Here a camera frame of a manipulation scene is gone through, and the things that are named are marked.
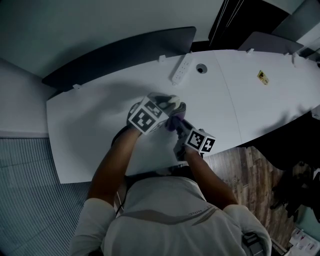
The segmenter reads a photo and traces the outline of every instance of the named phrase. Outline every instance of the white t-shirt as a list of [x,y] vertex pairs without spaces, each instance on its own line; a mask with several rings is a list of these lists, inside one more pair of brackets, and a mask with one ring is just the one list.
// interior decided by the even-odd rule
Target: white t-shirt
[[194,181],[154,177],[129,189],[117,218],[109,203],[88,199],[69,254],[88,255],[101,248],[105,256],[245,256],[242,237],[248,232],[257,234],[271,255],[268,232],[248,208],[234,204],[220,210],[205,201]]

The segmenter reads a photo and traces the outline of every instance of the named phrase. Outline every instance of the white table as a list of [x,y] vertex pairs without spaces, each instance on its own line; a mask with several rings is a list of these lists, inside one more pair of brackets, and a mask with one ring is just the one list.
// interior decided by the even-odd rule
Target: white table
[[[242,143],[267,134],[320,104],[320,69],[314,61],[279,53],[214,52],[229,89]],[[269,78],[263,85],[262,70]]]
[[[169,77],[181,62],[180,56],[126,68],[48,100],[49,137],[60,182],[91,181],[113,137],[126,125],[130,107],[150,92],[179,96],[186,103],[185,118],[216,137],[214,153],[240,145],[234,107],[214,52],[192,55],[187,77],[178,86]],[[199,63],[207,66],[207,73],[198,73]],[[141,136],[126,174],[176,165],[176,142],[175,132],[165,129]]]
[[[276,53],[236,50],[195,52],[187,77],[174,87],[169,77],[181,57],[152,61],[97,78],[47,102],[51,149],[61,183],[87,182],[125,126],[130,107],[150,92],[178,95],[186,119],[216,137],[218,153],[262,136],[320,104],[320,69]],[[195,66],[208,68],[200,74]],[[270,82],[257,78],[262,70]],[[175,133],[160,129],[141,136],[127,175],[177,164]]]

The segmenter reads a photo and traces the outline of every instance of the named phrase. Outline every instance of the gray partition panel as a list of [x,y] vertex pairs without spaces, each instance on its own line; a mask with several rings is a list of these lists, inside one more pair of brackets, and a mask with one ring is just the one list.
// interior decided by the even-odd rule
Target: gray partition panel
[[166,57],[187,54],[196,34],[193,26],[129,37],[93,50],[60,67],[42,82],[61,91],[107,74]]
[[252,34],[239,47],[238,51],[247,51],[254,48],[257,52],[293,54],[304,47],[302,44],[262,32],[252,32]]

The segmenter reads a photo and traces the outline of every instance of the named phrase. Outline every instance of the yellow sticker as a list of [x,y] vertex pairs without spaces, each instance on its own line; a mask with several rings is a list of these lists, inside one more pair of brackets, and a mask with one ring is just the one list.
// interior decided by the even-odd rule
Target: yellow sticker
[[268,85],[269,79],[268,79],[268,77],[266,76],[266,74],[262,72],[262,70],[260,70],[260,72],[259,72],[259,74],[257,75],[257,77],[260,79],[260,81],[261,81],[265,86]]

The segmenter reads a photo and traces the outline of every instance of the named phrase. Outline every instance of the gray carpet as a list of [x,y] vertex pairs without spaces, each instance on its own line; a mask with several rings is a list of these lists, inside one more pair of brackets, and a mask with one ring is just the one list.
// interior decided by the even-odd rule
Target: gray carpet
[[59,183],[48,138],[0,138],[0,251],[68,255],[89,186]]

